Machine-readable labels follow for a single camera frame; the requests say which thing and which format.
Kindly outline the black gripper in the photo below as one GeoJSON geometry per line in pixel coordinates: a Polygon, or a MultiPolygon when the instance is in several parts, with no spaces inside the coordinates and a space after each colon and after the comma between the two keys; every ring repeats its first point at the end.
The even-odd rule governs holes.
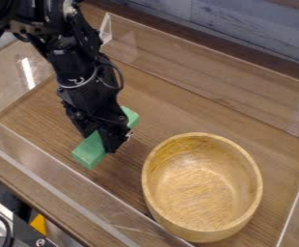
{"type": "Polygon", "coordinates": [[[115,153],[129,139],[129,119],[117,102],[123,82],[117,68],[102,64],[82,84],[58,85],[56,90],[65,115],[81,136],[88,138],[97,131],[106,153],[115,153]]]}

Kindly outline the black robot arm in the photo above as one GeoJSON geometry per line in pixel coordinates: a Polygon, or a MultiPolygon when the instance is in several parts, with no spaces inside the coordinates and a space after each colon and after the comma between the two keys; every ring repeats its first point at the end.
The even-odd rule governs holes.
{"type": "Polygon", "coordinates": [[[84,137],[98,135],[105,152],[128,140],[117,102],[119,67],[100,51],[102,40],[81,12],[84,0],[0,0],[0,38],[9,32],[52,65],[65,115],[84,137]]]}

